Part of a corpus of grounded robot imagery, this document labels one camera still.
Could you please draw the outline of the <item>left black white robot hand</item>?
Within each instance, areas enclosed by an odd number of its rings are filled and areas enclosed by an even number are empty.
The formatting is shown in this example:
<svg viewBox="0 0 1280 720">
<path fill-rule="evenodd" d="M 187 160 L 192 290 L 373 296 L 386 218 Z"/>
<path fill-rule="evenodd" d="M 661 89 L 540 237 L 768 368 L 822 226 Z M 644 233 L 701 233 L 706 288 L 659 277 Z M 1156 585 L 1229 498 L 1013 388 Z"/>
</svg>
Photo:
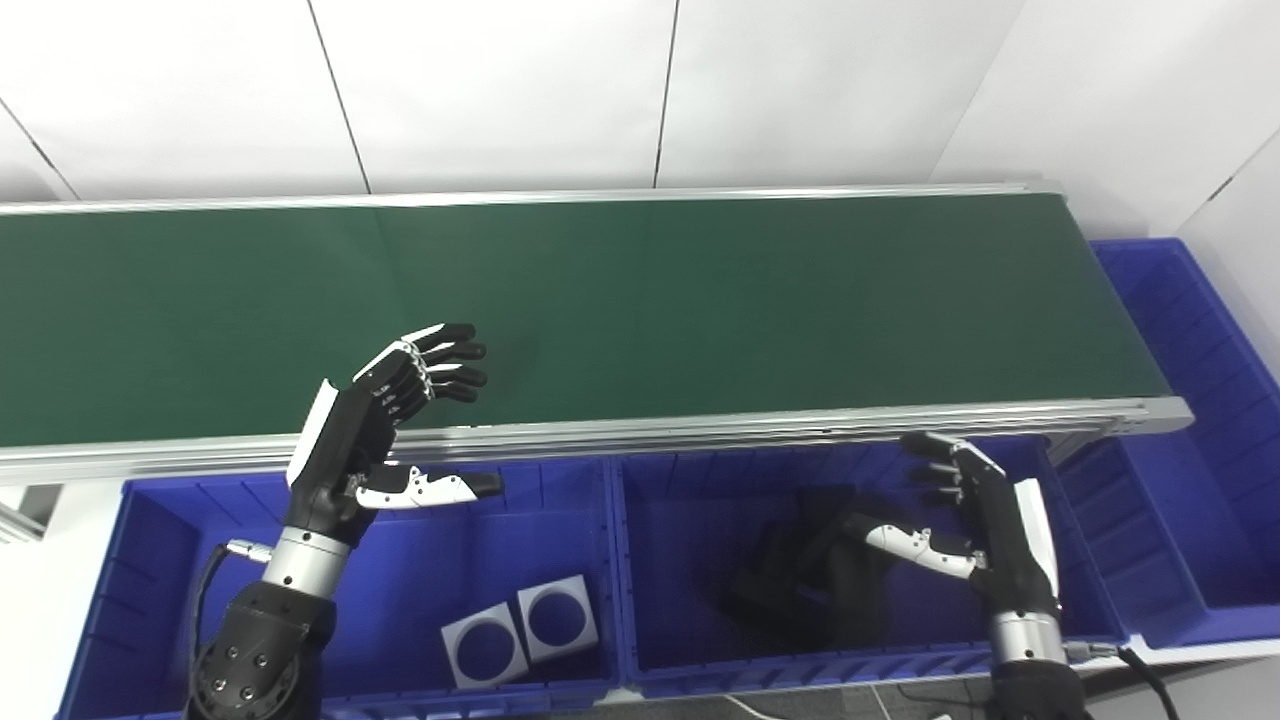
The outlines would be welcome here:
<svg viewBox="0 0 1280 720">
<path fill-rule="evenodd" d="M 468 503 L 504 493 L 497 471 L 428 471 L 390 462 L 397 430 L 430 402 L 471 404 L 486 374 L 474 325 L 442 323 L 404 334 L 335 387 L 324 380 L 285 480 L 285 528 L 358 547 L 378 512 Z"/>
</svg>

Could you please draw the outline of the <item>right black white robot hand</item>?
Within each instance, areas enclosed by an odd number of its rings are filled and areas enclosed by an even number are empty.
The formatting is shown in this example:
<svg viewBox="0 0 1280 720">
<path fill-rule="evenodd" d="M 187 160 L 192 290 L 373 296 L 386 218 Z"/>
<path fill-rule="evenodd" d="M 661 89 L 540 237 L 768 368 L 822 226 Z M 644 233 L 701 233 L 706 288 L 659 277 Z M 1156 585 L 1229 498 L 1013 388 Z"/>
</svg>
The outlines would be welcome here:
<svg viewBox="0 0 1280 720">
<path fill-rule="evenodd" d="M 968 582 L 996 616 L 1057 618 L 1057 559 L 1039 482 L 1010 479 L 968 439 L 915 430 L 900 445 L 927 460 L 914 469 L 915 478 L 937 480 L 960 509 L 975 514 L 979 543 L 860 512 L 844 529 L 872 548 Z"/>
</svg>

